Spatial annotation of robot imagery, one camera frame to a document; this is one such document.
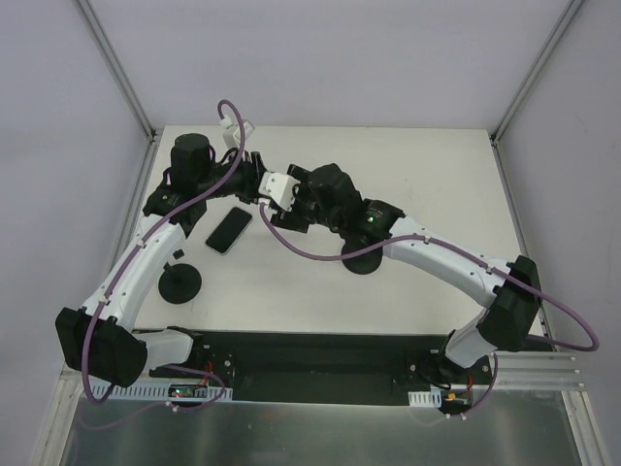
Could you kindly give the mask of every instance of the smartphone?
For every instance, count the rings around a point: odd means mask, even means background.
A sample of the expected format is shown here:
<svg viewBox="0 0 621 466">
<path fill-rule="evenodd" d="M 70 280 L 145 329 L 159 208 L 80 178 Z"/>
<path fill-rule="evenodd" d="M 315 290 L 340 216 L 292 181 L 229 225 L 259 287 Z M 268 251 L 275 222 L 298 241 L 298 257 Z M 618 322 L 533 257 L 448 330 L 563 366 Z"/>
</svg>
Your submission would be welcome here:
<svg viewBox="0 0 621 466">
<path fill-rule="evenodd" d="M 234 207 L 215 228 L 205 244 L 220 254 L 226 254 L 242 236 L 251 221 L 251 214 L 239 207 Z"/>
</svg>

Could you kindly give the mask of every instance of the black round base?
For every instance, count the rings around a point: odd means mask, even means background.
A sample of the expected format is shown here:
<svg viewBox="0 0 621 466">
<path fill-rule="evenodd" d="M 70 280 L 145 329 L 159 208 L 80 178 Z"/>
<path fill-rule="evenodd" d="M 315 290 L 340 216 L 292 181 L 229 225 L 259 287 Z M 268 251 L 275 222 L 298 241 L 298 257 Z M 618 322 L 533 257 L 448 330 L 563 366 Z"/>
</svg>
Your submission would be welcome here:
<svg viewBox="0 0 621 466">
<path fill-rule="evenodd" d="M 351 243 L 345 243 L 341 249 L 341 253 L 349 254 L 363 247 L 364 246 L 355 246 Z M 342 263 L 349 272 L 353 272 L 356 275 L 369 275 L 379 268 L 381 265 L 381 258 L 381 248 L 377 248 L 359 257 L 343 260 Z"/>
<path fill-rule="evenodd" d="M 189 264 L 175 264 L 164 271 L 157 289 L 171 304 L 187 303 L 198 294 L 203 284 L 201 273 Z"/>
</svg>

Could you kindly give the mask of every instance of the metal frame edge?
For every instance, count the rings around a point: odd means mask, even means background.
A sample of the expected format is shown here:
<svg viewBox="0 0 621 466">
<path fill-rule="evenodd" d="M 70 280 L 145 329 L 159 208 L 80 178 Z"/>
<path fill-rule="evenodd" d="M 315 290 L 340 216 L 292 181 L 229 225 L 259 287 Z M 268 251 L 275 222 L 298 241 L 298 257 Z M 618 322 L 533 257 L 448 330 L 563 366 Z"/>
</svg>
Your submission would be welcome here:
<svg viewBox="0 0 621 466">
<path fill-rule="evenodd" d="M 134 87 L 127 78 L 127 74 L 121 65 L 116 52 L 104 30 L 99 17 L 95 13 L 93 6 L 89 0 L 73 0 L 76 9 L 84 20 L 88 31 L 91 33 L 95 45 L 102 54 L 114 81 L 118 85 L 118 90 L 123 95 L 127 105 L 129 106 L 134 118 L 147 135 L 151 138 L 155 133 L 148 119 L 147 113 L 134 90 Z"/>
<path fill-rule="evenodd" d="M 492 133 L 492 141 L 494 144 L 497 144 L 507 132 L 508 127 L 513 122 L 513 119 L 521 109 L 526 98 L 530 95 L 531 90 L 535 87 L 535 84 L 550 61 L 554 51 L 565 38 L 570 26 L 577 18 L 577 14 L 587 1 L 588 0 L 570 0 L 568 5 L 565 7 L 565 10 L 561 13 L 561 16 L 552 28 L 552 32 L 550 32 L 549 36 L 545 40 L 545 43 L 543 44 L 543 47 L 535 57 L 535 61 L 526 73 L 522 83 L 520 83 L 517 88 L 517 91 L 505 110 L 500 123 L 496 126 L 496 129 Z"/>
</svg>

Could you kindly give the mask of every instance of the white table surface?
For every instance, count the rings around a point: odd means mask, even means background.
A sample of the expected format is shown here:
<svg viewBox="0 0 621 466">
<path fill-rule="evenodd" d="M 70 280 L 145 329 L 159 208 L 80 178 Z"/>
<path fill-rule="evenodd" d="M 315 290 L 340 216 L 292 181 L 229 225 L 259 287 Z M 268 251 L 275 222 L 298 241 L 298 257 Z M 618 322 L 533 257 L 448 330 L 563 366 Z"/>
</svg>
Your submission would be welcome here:
<svg viewBox="0 0 621 466">
<path fill-rule="evenodd" d="M 218 158 L 223 154 L 219 127 L 167 126 L 147 194 L 169 166 L 175 139 L 190 132 L 205 134 Z M 312 170 L 335 162 L 363 197 L 400 207 L 463 246 L 511 260 L 519 253 L 483 130 L 258 127 L 247 149 L 259 150 L 268 169 L 282 173 L 289 163 Z M 233 206 L 251 212 L 254 219 L 229 253 L 219 255 L 205 246 L 205 240 Z M 338 235 L 321 226 L 312 226 L 307 235 L 284 234 L 314 253 L 337 254 L 343 245 Z M 236 198 L 210 201 L 183 250 L 185 257 L 179 262 L 201 272 L 199 294 L 175 306 L 154 286 L 136 328 L 446 334 L 480 311 L 461 291 L 385 257 L 379 270 L 362 277 L 341 262 L 299 257 L 272 236 L 256 206 Z M 531 333 L 541 333 L 537 322 Z"/>
</svg>

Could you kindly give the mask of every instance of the gray wall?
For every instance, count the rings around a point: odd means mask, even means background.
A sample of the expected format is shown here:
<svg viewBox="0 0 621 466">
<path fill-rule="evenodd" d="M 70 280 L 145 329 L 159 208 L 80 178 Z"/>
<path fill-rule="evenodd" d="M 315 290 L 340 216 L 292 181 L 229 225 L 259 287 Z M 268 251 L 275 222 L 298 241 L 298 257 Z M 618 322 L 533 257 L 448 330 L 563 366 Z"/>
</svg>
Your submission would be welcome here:
<svg viewBox="0 0 621 466">
<path fill-rule="evenodd" d="M 104 273 L 146 140 L 72 2 L 0 5 L 0 464 L 28 462 L 54 319 Z"/>
<path fill-rule="evenodd" d="M 93 0 L 157 127 L 487 128 L 568 0 Z"/>
<path fill-rule="evenodd" d="M 500 147 L 543 285 L 602 338 L 584 373 L 613 464 L 621 464 L 620 26 L 621 2 L 587 2 Z M 554 323 L 556 336 L 587 342 L 566 318 Z"/>
</svg>

